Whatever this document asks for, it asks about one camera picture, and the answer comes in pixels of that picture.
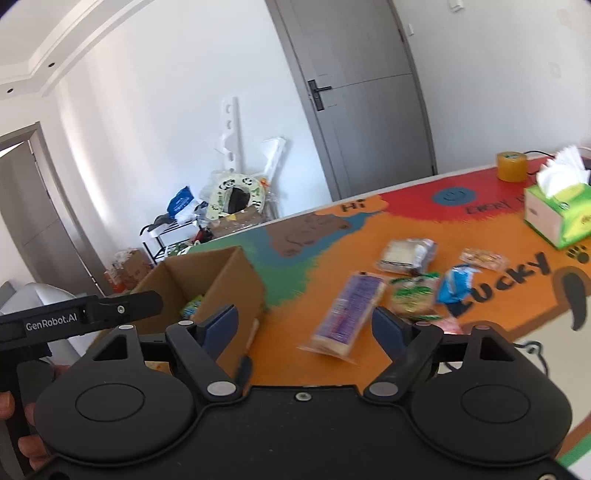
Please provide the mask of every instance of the painted tabletop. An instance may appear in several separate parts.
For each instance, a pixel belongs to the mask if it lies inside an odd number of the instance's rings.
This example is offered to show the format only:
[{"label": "painted tabletop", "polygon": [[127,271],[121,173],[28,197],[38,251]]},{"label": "painted tabletop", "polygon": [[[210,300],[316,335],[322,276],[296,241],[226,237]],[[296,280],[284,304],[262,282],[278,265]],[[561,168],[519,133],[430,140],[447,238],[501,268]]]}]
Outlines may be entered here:
[{"label": "painted tabletop", "polygon": [[[534,172],[543,159],[530,161]],[[557,251],[523,221],[524,187],[495,168],[433,177],[315,212],[245,230],[195,247],[241,245],[267,288],[268,313],[250,356],[256,385],[342,385],[365,388],[387,365],[371,328],[361,331],[352,362],[298,348],[309,341],[349,276],[375,268],[392,239],[430,238],[439,249],[430,270],[446,272],[466,247],[506,256],[502,273],[475,274],[471,294],[441,307],[464,326],[494,322],[509,340],[538,340],[550,378],[573,406],[573,428],[561,461],[591,478],[591,239]]]}]

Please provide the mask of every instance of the door handle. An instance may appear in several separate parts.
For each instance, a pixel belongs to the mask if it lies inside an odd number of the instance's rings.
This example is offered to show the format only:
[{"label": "door handle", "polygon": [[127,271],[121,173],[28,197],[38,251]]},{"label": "door handle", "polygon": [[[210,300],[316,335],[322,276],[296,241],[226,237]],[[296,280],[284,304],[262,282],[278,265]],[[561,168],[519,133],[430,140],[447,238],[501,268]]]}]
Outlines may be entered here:
[{"label": "door handle", "polygon": [[320,92],[332,90],[332,87],[318,88],[318,84],[316,83],[316,80],[309,80],[308,87],[310,88],[310,93],[312,94],[312,101],[314,102],[314,106],[316,107],[316,111],[321,112],[322,110],[324,110],[324,103],[322,102],[322,97],[320,96]]}]

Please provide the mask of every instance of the light switch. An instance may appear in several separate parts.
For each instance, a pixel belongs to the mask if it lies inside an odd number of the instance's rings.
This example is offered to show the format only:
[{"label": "light switch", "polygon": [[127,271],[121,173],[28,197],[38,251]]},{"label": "light switch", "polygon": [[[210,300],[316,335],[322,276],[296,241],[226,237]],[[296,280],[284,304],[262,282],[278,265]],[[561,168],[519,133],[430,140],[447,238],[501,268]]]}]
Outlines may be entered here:
[{"label": "light switch", "polygon": [[464,10],[464,0],[447,0],[447,2],[450,10],[454,13]]}]

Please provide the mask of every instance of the purple snack package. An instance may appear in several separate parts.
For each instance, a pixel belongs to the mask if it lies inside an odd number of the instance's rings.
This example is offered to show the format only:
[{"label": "purple snack package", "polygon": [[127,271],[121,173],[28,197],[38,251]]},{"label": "purple snack package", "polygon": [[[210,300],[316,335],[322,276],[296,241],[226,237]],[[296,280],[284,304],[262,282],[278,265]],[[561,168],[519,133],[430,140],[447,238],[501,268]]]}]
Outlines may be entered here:
[{"label": "purple snack package", "polygon": [[333,302],[311,342],[304,347],[326,355],[349,355],[361,327],[365,324],[385,289],[381,277],[355,274]]}]

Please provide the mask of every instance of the tape roll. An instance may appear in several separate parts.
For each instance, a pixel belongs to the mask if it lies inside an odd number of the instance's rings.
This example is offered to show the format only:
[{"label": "tape roll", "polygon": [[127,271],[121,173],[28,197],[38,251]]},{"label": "tape roll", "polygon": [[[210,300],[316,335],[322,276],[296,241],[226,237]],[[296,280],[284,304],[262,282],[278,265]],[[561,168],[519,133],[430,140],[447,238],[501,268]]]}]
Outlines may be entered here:
[{"label": "tape roll", "polygon": [[249,199],[247,206],[254,206],[259,213],[262,213],[263,207],[265,206],[265,188],[261,185],[261,182],[247,175],[233,173],[220,179],[220,184],[212,193],[206,213],[208,220],[217,220],[229,215],[226,209],[232,189],[234,188],[248,192]]},{"label": "tape roll", "polygon": [[519,152],[503,152],[496,156],[496,176],[517,183],[527,180],[527,156]]}]

